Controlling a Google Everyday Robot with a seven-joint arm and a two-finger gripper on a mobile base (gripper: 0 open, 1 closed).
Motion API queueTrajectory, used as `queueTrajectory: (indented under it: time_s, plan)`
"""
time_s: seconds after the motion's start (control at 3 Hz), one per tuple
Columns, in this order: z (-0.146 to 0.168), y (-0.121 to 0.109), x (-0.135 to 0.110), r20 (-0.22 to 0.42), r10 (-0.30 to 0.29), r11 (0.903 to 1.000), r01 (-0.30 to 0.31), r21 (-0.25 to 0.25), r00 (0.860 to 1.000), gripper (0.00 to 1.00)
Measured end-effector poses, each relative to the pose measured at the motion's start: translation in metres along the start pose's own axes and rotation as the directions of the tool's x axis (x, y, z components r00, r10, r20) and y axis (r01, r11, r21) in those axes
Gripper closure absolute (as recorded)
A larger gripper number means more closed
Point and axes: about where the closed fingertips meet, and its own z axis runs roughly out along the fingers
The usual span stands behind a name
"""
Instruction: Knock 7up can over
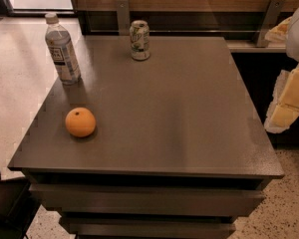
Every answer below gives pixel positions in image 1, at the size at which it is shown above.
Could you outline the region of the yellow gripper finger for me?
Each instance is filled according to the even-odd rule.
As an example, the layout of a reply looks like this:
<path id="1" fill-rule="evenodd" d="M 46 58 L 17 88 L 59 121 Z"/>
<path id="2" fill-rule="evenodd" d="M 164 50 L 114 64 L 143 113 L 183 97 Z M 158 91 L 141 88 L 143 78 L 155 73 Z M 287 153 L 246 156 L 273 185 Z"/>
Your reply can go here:
<path id="1" fill-rule="evenodd" d="M 271 133 L 281 133 L 299 118 L 299 64 L 291 72 L 280 72 L 272 97 L 264 128 Z"/>
<path id="2" fill-rule="evenodd" d="M 265 40 L 274 43 L 284 43 L 286 41 L 290 22 L 291 18 L 288 17 L 287 19 L 280 22 L 277 26 L 270 29 L 265 34 Z"/>

